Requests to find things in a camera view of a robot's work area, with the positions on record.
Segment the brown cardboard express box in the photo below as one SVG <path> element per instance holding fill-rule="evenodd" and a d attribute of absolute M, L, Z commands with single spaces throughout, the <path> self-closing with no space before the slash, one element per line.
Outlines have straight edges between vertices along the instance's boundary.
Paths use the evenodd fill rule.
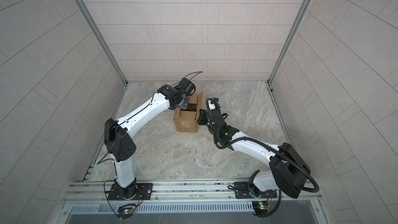
<path fill-rule="evenodd" d="M 178 132 L 197 133 L 199 129 L 198 119 L 200 109 L 203 106 L 203 91 L 199 95 L 190 96 L 187 109 L 175 110 L 173 121 Z"/>

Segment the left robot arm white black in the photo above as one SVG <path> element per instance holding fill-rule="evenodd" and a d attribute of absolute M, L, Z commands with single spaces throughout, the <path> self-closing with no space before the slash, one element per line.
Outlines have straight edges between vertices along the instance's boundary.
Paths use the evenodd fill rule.
<path fill-rule="evenodd" d="M 136 145 L 132 138 L 159 113 L 176 108 L 185 110 L 195 91 L 195 84 L 184 77 L 176 86 L 159 88 L 147 102 L 126 116 L 117 120 L 110 118 L 105 122 L 104 144 L 113 161 L 116 173 L 113 186 L 120 197 L 130 200 L 137 192 L 132 166 Z"/>

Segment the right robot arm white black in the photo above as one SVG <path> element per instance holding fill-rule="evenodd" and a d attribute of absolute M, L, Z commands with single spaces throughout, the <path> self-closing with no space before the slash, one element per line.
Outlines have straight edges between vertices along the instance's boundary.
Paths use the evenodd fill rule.
<path fill-rule="evenodd" d="M 247 136 L 239 129 L 227 125 L 228 114 L 219 109 L 200 110 L 199 125 L 208 127 L 219 149 L 231 149 L 245 153 L 269 167 L 270 171 L 255 171 L 241 189 L 254 198 L 264 197 L 268 191 L 281 190 L 297 199 L 302 191 L 317 192 L 319 187 L 312 180 L 313 188 L 304 187 L 311 178 L 311 171 L 300 155 L 288 143 L 272 145 Z"/>

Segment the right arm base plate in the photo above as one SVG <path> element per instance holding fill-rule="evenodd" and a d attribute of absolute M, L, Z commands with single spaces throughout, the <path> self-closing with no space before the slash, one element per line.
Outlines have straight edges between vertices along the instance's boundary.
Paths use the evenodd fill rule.
<path fill-rule="evenodd" d="M 253 183 L 236 181 L 228 185 L 228 189 L 235 193 L 236 199 L 276 199 L 277 191 L 260 191 Z"/>

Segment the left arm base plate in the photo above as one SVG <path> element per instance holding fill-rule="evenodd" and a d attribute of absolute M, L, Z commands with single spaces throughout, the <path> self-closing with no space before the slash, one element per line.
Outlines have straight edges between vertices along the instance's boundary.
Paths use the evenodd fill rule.
<path fill-rule="evenodd" d="M 131 184 L 126 188 L 122 188 L 117 183 L 114 183 L 110 190 L 106 190 L 105 192 L 108 194 L 108 199 L 112 201 L 138 201 L 150 200 L 152 189 L 152 183 Z"/>

